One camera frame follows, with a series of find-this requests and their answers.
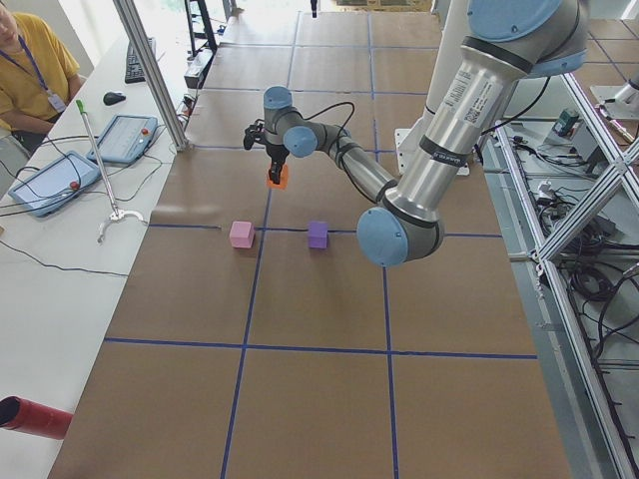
id badge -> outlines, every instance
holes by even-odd
[[[53,108],[55,108],[56,112],[62,113],[67,109],[67,106],[64,104],[62,99],[56,93],[49,93],[49,103]]]

blue joint cap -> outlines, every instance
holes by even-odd
[[[408,257],[406,231],[384,208],[371,208],[359,217],[357,240],[366,257],[380,266],[402,264]]]
[[[318,137],[309,127],[292,127],[284,133],[284,146],[294,157],[307,157],[318,148]]]
[[[508,42],[533,32],[557,11],[562,0],[470,0],[470,31],[486,42]]]
[[[532,67],[532,70],[526,78],[552,77],[554,75],[574,72],[586,61],[586,53],[586,50],[584,50],[568,55],[567,57],[538,63]]]
[[[264,92],[264,108],[267,110],[279,110],[293,104],[293,95],[286,87],[270,87]]]

yellow shirt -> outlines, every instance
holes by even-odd
[[[71,99],[67,79],[78,73],[78,62],[40,17],[27,13],[13,15],[47,87],[68,105]],[[27,54],[22,51],[9,56],[29,73],[0,57],[0,114],[15,109],[41,120],[55,117],[58,112],[49,103]],[[11,130],[1,120],[0,126]]]

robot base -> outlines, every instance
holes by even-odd
[[[405,154],[401,150],[400,145],[403,143],[404,139],[408,136],[410,131],[411,128],[397,128],[395,130],[395,153],[397,155],[397,168],[399,169],[400,175],[403,175],[404,171],[408,167],[407,162],[409,161],[409,159],[407,158],[407,154]],[[470,175],[470,168],[468,167],[468,165],[466,165],[465,167],[461,167],[457,172],[457,175],[460,177],[467,177],[468,175]]]

red cylinder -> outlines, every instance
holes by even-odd
[[[20,397],[0,401],[0,427],[51,439],[64,439],[73,414]]]

